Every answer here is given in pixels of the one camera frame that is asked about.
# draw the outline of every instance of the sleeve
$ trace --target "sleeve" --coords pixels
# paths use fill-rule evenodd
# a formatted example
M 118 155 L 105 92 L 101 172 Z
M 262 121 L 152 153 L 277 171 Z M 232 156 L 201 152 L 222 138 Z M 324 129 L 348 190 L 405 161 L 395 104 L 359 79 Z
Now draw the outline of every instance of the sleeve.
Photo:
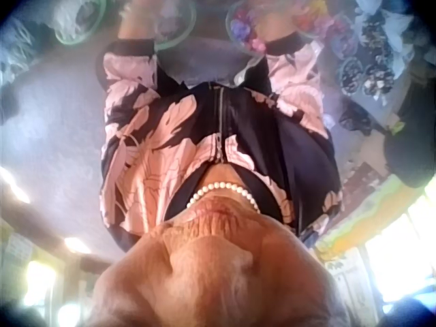
M 97 76 L 106 89 L 106 142 L 128 126 L 138 109 L 171 95 L 178 83 L 157 64 L 153 40 L 118 40 L 97 62 Z
M 278 109 L 309 131 L 328 139 L 322 122 L 322 92 L 316 68 L 322 46 L 304 44 L 297 33 L 266 45 L 261 61 L 249 63 L 242 86 L 277 101 Z

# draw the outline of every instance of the pearl necklace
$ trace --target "pearl necklace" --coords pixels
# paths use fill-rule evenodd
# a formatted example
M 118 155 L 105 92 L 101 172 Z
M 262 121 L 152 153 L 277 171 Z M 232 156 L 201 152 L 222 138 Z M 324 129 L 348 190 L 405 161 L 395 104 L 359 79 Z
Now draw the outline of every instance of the pearl necklace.
M 254 210 L 260 213 L 258 204 L 253 199 L 253 196 L 246 189 L 242 188 L 241 186 L 238 186 L 237 184 L 231 184 L 225 182 L 220 182 L 220 183 L 216 182 L 216 183 L 211 183 L 207 186 L 203 186 L 201 189 L 198 190 L 197 193 L 193 195 L 193 197 L 190 199 L 186 207 L 190 208 L 192 204 L 196 203 L 200 198 L 205 196 L 206 193 L 213 191 L 214 189 L 231 189 L 232 191 L 239 193 L 251 203 L 251 205 L 254 207 Z

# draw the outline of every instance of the elderly woman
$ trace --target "elderly woman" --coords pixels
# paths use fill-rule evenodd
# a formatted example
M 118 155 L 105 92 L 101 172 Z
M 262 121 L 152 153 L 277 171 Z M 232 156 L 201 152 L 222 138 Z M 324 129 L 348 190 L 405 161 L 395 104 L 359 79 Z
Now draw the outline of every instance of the elderly woman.
M 159 2 L 131 3 L 102 63 L 101 210 L 127 255 L 97 282 L 88 323 L 346 326 L 332 278 L 303 245 L 341 205 L 319 48 L 284 14 L 265 24 L 267 55 L 242 85 L 188 89 L 153 51 Z

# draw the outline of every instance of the decorations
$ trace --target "decorations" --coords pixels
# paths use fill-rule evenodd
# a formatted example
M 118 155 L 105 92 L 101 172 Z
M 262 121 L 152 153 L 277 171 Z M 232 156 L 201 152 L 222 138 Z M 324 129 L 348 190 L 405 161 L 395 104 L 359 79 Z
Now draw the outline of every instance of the decorations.
M 353 95 L 359 89 L 363 76 L 362 63 L 355 57 L 347 59 L 339 69 L 339 84 L 345 95 Z
M 369 50 L 375 62 L 392 64 L 393 52 L 389 45 L 388 36 L 383 29 L 386 20 L 381 12 L 368 17 L 362 24 L 361 43 Z
M 326 42 L 330 44 L 332 51 L 340 60 L 354 56 L 359 45 L 352 23 L 345 16 L 334 19 L 333 25 L 327 30 Z
M 365 69 L 363 92 L 378 100 L 380 95 L 391 92 L 394 87 L 394 72 L 385 64 L 370 65 Z
M 227 24 L 229 36 L 237 44 L 240 44 L 248 53 L 263 54 L 266 52 L 266 45 L 255 30 L 258 14 L 256 9 L 242 4 L 229 11 Z

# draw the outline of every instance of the bright window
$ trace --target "bright window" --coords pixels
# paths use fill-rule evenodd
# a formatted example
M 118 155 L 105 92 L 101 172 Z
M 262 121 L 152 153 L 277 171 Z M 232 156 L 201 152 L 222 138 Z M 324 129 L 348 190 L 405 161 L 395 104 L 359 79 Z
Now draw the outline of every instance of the bright window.
M 435 232 L 436 178 L 407 213 L 366 243 L 385 312 L 406 295 L 435 310 Z

